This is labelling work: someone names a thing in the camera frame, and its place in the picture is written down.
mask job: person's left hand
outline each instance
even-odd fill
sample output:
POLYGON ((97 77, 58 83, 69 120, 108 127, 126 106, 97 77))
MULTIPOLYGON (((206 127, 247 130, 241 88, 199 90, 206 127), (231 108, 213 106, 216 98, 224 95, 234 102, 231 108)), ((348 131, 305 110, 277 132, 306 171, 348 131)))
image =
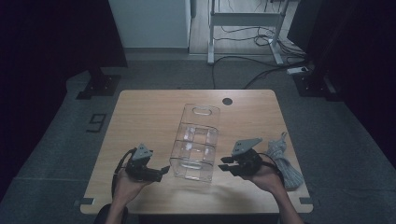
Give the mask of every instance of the person's left hand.
POLYGON ((117 202, 125 206, 139 194, 143 187, 151 183, 149 181, 137 181, 128 176, 124 168, 120 169, 117 186, 114 190, 113 203, 117 202))

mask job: clear acrylic box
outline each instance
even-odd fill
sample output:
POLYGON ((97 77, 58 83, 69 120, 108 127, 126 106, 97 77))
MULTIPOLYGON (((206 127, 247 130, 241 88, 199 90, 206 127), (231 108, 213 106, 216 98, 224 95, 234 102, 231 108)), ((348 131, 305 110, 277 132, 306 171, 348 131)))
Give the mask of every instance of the clear acrylic box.
POLYGON ((219 112, 209 105, 185 105, 170 163, 176 177, 212 181, 219 136, 219 112))

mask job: black curtain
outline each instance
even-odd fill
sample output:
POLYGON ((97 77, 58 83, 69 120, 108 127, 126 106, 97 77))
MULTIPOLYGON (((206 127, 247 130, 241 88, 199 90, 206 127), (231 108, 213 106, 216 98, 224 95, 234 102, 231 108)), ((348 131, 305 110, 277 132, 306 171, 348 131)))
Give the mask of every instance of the black curtain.
POLYGON ((1 198, 62 104, 66 80, 107 66, 127 66, 107 0, 0 2, 1 198))

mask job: person's right hand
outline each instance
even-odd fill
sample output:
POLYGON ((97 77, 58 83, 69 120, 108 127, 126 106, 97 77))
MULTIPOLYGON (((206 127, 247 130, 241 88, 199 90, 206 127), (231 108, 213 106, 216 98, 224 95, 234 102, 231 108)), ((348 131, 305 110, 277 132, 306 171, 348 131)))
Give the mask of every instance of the person's right hand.
MULTIPOLYGON (((268 157, 262 155, 261 157, 263 161, 274 164, 272 160, 268 157)), ((242 178, 245 180, 250 180, 260 189, 263 189, 273 194, 276 190, 285 190, 282 181, 280 180, 280 177, 277 175, 276 171, 268 166, 262 165, 260 170, 255 175, 242 176, 242 178)))

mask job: clear plastic container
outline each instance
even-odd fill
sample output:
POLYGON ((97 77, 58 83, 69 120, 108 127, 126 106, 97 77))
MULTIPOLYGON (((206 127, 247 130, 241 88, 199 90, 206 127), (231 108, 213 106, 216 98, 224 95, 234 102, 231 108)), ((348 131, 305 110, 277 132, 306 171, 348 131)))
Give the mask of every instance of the clear plastic container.
POLYGON ((209 105, 185 105, 170 163, 176 177, 212 181, 219 136, 219 112, 209 105))

